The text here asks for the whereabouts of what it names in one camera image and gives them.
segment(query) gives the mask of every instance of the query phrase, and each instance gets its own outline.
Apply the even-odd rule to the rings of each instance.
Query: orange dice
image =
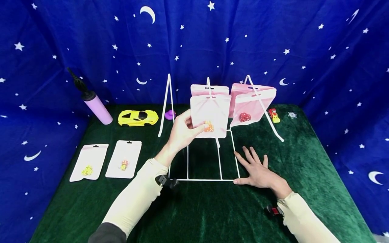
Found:
[[[205,124],[208,124],[208,127],[204,130],[204,132],[213,132],[215,130],[211,121],[205,121]]]

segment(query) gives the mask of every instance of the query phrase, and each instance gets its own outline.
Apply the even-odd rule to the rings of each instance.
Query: white crescent moon print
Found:
[[[284,80],[285,80],[285,79],[286,79],[286,78],[280,80],[280,85],[282,85],[282,86],[288,85],[288,84],[284,83]]]
[[[25,156],[25,161],[31,161],[31,160],[35,159],[36,157],[38,157],[38,156],[40,155],[40,152],[41,152],[41,151],[39,151],[36,155],[31,156],[31,157],[28,157],[28,156],[26,155],[26,156]]]
[[[377,181],[377,179],[375,178],[377,175],[383,175],[384,173],[381,173],[381,172],[378,172],[378,171],[372,171],[372,172],[370,172],[369,173],[369,179],[372,181],[372,182],[374,182],[374,183],[376,183],[376,184],[379,184],[379,185],[382,185],[381,183],[379,183],[378,181]]]
[[[357,9],[357,10],[352,14],[352,19],[350,20],[349,24],[351,23],[351,21],[354,20],[355,16],[357,16],[358,12],[359,12],[359,9]]]
[[[147,84],[147,81],[146,82],[141,82],[141,81],[139,81],[139,78],[137,78],[137,83],[141,84],[141,85],[144,85],[144,84]]]
[[[143,12],[146,12],[146,13],[148,13],[151,16],[152,24],[154,24],[154,22],[155,22],[155,13],[154,13],[154,11],[150,7],[148,7],[148,6],[143,6],[143,7],[140,8],[140,13],[139,14],[141,14]]]

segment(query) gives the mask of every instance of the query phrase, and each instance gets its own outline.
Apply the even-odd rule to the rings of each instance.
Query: table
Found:
[[[188,108],[177,105],[182,113]],[[265,117],[248,126],[233,127],[235,146],[253,146],[258,155],[268,154],[269,167],[285,178],[300,193],[315,214],[341,242],[373,243],[360,212],[324,151],[304,112],[295,105],[272,105],[281,122],[274,124],[285,139],[273,134]],[[159,105],[108,106],[114,117],[110,125],[96,117],[88,129],[58,186],[31,242],[87,242],[116,196],[129,179],[106,178],[109,160],[117,140],[142,141],[137,171],[148,158],[154,157],[166,143],[172,121],[165,120],[158,138],[160,119],[154,126],[121,127],[117,117],[123,110],[155,110]],[[295,119],[288,112],[297,114]],[[228,133],[220,139],[223,179],[235,179],[237,168]],[[103,169],[97,180],[69,182],[80,149],[85,144],[109,143]],[[189,146],[189,178],[219,179],[215,139],[195,139]],[[171,177],[186,178],[186,150],[175,157]],[[239,165],[242,177],[246,170]],[[269,189],[238,186],[232,182],[180,182],[177,193],[163,189],[131,232],[128,242],[297,242],[283,226],[282,219],[268,219],[263,212],[276,198]]]

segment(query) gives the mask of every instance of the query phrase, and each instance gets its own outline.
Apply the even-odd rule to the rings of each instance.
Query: white packaging card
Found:
[[[109,144],[84,145],[74,166],[70,182],[82,179],[97,180],[103,167]]]
[[[117,141],[105,177],[133,178],[141,147],[141,141]]]

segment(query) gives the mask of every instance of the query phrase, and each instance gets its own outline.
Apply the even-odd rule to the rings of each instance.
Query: left hand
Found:
[[[202,124],[193,128],[191,110],[187,110],[174,120],[174,125],[168,141],[169,147],[176,153],[188,146],[193,139],[204,132],[208,125]]]

